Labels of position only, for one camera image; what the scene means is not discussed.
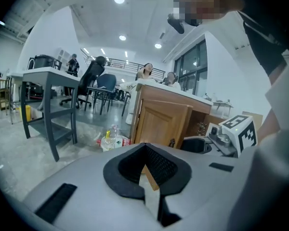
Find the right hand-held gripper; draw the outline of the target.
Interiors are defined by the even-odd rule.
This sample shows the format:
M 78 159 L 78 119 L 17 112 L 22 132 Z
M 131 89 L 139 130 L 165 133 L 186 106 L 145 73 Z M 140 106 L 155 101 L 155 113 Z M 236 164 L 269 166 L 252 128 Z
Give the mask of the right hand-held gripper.
M 216 136 L 186 137 L 180 149 L 206 154 L 212 150 L 211 144 L 214 143 L 224 156 L 239 157 L 244 149 L 257 145 L 257 133 L 252 116 L 236 115 L 218 125 L 221 130 Z

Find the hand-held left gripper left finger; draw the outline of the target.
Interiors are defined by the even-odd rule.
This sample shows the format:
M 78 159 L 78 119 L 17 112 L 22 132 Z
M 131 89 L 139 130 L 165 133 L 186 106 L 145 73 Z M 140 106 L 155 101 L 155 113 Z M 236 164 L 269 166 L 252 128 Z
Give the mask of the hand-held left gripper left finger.
M 142 200 L 124 198 L 104 180 L 105 164 L 134 148 L 129 145 L 73 161 L 37 185 L 23 203 L 35 212 L 62 184 L 77 189 L 53 225 L 63 231 L 158 231 L 159 222 Z

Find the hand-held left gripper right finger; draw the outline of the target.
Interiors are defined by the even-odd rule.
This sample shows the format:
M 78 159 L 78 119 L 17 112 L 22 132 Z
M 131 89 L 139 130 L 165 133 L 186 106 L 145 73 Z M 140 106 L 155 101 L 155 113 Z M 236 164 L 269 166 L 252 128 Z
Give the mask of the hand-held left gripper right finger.
M 253 161 L 248 148 L 235 159 L 196 154 L 154 144 L 191 167 L 191 179 L 176 195 L 165 197 L 168 210 L 180 217 L 164 227 L 144 223 L 144 231 L 247 231 L 249 207 L 240 202 Z

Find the person's right forearm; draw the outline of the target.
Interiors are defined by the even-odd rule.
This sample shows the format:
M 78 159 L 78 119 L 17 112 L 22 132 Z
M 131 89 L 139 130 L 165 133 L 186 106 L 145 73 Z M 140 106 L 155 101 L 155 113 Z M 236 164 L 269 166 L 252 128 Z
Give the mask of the person's right forearm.
M 266 138 L 269 135 L 279 132 L 279 130 L 280 130 L 280 126 L 279 126 L 278 120 L 276 118 L 275 113 L 271 109 L 265 121 L 263 122 L 263 124 L 257 131 L 258 144 L 260 144 L 264 138 Z

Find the wooden cabinet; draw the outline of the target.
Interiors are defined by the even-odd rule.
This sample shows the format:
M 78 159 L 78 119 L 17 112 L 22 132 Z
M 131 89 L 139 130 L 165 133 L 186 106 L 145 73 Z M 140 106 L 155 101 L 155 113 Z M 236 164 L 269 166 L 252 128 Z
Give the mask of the wooden cabinet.
M 141 109 L 142 101 L 143 100 L 154 100 L 154 101 L 162 101 L 162 102 L 170 102 L 170 103 L 178 103 L 178 104 L 186 104 L 192 106 L 192 113 L 189 119 L 187 132 L 185 133 L 185 137 L 195 136 L 197 133 L 198 125 L 197 123 L 204 122 L 206 118 L 210 115 L 211 106 L 207 104 L 203 104 L 198 101 L 193 101 L 191 99 L 180 97 L 180 96 L 173 96 L 170 94 L 159 94 L 154 93 L 151 88 L 148 87 L 140 87 L 140 90 L 137 90 L 137 96 L 135 101 L 135 107 L 133 112 L 132 124 L 131 124 L 131 135 L 132 137 L 133 132 L 135 131 L 135 125 L 138 119 L 138 112 Z

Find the pile of plastic bottles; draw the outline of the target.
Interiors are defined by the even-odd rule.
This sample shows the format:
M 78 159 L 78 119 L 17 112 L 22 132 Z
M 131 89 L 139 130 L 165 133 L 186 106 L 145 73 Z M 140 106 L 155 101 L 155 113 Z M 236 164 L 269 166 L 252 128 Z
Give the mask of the pile of plastic bottles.
M 102 137 L 96 140 L 96 143 L 102 148 L 103 152 L 106 152 L 131 145 L 131 140 L 121 134 L 118 125 L 112 125 Z

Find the dark metal washstand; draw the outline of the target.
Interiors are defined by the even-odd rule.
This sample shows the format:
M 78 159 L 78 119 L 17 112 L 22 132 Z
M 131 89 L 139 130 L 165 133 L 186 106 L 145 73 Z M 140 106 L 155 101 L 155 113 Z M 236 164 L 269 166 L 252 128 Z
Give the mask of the dark metal washstand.
M 42 101 L 31 100 L 29 96 L 26 96 L 27 84 L 38 84 L 43 88 Z M 71 104 L 69 108 L 56 107 L 51 104 L 51 90 L 52 87 L 68 87 L 73 90 L 73 96 L 71 98 Z M 21 109 L 22 109 L 22 123 L 26 138 L 29 139 L 30 131 L 29 127 L 34 128 L 42 135 L 44 135 L 49 143 L 50 150 L 52 152 L 54 160 L 59 161 L 60 157 L 56 146 L 62 143 L 65 139 L 71 138 L 72 142 L 76 144 L 77 130 L 76 130 L 76 99 L 78 91 L 79 81 L 69 79 L 62 76 L 57 76 L 52 73 L 33 73 L 25 74 L 23 76 L 21 85 Z M 35 120 L 26 120 L 26 105 L 42 105 L 42 117 Z M 65 128 L 52 122 L 53 119 L 62 116 L 70 116 L 71 128 Z

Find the dark framed window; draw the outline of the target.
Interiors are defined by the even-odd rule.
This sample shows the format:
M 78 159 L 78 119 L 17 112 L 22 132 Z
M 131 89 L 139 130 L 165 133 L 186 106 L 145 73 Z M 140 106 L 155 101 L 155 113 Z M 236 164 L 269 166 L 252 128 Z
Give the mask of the dark framed window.
M 206 94 L 208 59 L 203 40 L 175 61 L 174 72 L 181 90 L 202 97 Z

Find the yellow plastic bin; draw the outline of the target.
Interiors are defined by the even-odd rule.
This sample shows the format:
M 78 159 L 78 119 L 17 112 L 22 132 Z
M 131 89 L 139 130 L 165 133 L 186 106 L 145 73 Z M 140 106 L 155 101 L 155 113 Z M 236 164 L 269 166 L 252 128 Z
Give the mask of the yellow plastic bin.
M 19 110 L 20 118 L 22 119 L 21 107 L 19 107 L 18 110 Z M 31 121 L 31 106 L 30 105 L 26 105 L 26 120 Z

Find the black balcony railing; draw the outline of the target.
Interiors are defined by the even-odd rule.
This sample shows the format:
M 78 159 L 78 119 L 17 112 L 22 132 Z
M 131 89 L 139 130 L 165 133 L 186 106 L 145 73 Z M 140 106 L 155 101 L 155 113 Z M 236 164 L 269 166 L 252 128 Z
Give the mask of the black balcony railing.
M 84 48 L 81 48 L 81 53 L 84 58 L 84 61 L 87 65 L 89 65 L 96 57 L 89 56 L 89 53 L 85 51 Z M 128 60 L 119 60 L 106 57 L 106 66 L 114 67 L 119 69 L 124 69 L 126 71 L 138 72 L 143 68 L 142 64 L 137 64 L 134 62 L 130 62 Z M 164 78 L 166 76 L 166 72 L 157 68 L 153 68 L 153 72 L 151 74 L 154 78 Z

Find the blue chair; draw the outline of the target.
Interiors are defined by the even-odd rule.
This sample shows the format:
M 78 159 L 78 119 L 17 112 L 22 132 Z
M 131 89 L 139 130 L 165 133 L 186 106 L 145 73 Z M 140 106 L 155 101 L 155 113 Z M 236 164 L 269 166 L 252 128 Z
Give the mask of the blue chair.
M 101 93 L 102 94 L 102 102 L 101 102 L 101 107 L 100 107 L 100 115 L 103 112 L 103 107 L 104 104 L 107 100 L 107 98 L 109 98 L 108 101 L 108 107 L 107 107 L 107 111 L 109 110 L 109 106 L 111 103 L 111 95 L 114 93 L 115 90 L 115 86 L 117 83 L 117 79 L 115 75 L 112 74 L 102 74 L 100 76 L 98 76 L 96 78 L 96 80 L 93 80 L 86 91 L 87 97 L 86 97 L 86 103 L 88 102 L 88 97 L 90 92 L 93 93 L 93 107 L 95 107 L 96 104 L 96 100 L 98 97 L 98 94 Z

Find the black office chair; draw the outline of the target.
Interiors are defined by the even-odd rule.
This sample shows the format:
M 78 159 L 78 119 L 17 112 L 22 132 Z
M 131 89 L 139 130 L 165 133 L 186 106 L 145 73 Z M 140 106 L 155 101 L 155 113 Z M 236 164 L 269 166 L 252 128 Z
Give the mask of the black office chair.
M 93 83 L 105 70 L 105 67 L 98 65 L 95 60 L 91 61 L 88 69 L 80 79 L 77 96 L 87 96 L 88 87 Z

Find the black storage box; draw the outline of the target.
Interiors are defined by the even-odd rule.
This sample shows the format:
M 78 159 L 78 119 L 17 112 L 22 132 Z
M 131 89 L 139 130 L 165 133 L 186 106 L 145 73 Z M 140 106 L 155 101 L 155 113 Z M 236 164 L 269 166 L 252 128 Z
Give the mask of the black storage box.
M 42 68 L 42 67 L 52 67 L 54 69 L 60 70 L 62 62 L 48 55 L 36 55 L 29 59 L 27 70 Z

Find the white shelf unit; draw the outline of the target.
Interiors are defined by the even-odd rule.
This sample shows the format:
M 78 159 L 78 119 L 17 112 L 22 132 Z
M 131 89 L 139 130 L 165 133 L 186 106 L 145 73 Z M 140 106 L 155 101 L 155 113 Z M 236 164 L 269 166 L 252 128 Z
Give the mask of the white shelf unit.
M 67 51 L 65 51 L 62 48 L 57 48 L 54 52 L 54 58 L 56 58 L 57 60 L 59 60 L 62 63 L 62 65 L 61 65 L 62 69 L 63 68 L 68 69 L 68 66 L 66 64 L 71 59 L 70 53 L 68 53 Z

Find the person's black t-shirt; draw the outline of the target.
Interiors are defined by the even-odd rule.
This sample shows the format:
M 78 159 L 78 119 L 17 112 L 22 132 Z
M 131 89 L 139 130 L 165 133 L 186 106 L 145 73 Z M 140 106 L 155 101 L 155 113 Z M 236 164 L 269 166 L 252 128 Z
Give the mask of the person's black t-shirt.
M 251 49 L 269 76 L 289 51 L 289 0 L 243 0 L 238 13 Z

